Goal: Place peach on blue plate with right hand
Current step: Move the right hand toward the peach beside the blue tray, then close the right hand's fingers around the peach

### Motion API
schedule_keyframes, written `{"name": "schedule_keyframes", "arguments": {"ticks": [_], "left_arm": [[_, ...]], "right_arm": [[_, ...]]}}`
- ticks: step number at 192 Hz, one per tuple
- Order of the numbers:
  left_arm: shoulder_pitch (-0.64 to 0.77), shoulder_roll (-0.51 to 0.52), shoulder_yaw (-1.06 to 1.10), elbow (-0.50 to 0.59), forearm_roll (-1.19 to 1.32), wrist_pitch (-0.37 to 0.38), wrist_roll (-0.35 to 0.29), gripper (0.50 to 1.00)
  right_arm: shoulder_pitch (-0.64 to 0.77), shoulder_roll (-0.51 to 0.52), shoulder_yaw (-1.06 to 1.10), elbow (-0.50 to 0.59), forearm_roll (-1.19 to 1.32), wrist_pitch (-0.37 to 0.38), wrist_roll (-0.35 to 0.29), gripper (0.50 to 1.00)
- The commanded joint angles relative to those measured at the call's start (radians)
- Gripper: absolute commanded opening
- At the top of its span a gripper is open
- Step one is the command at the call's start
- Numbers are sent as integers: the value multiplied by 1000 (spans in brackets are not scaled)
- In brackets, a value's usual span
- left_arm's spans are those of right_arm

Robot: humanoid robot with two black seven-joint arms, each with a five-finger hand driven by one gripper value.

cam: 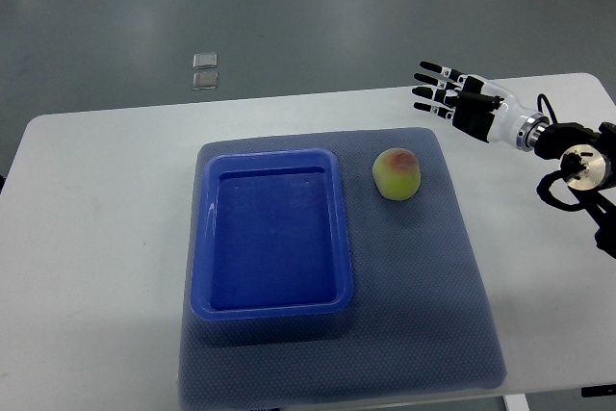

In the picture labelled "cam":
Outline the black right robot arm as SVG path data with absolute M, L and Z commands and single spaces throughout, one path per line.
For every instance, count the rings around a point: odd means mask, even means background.
M 549 118 L 526 136 L 526 146 L 559 168 L 536 187 L 540 199 L 563 212 L 586 212 L 598 225 L 596 247 L 615 256 L 615 204 L 603 195 L 615 187 L 615 125 L 603 122 L 593 131 L 578 123 L 560 122 L 549 98 L 537 96 L 539 113 Z

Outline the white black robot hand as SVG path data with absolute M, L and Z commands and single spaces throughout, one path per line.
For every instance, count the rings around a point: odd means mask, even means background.
M 483 142 L 505 142 L 524 150 L 536 121 L 509 90 L 487 78 L 422 61 L 412 88 L 413 107 L 448 121 L 458 131 Z

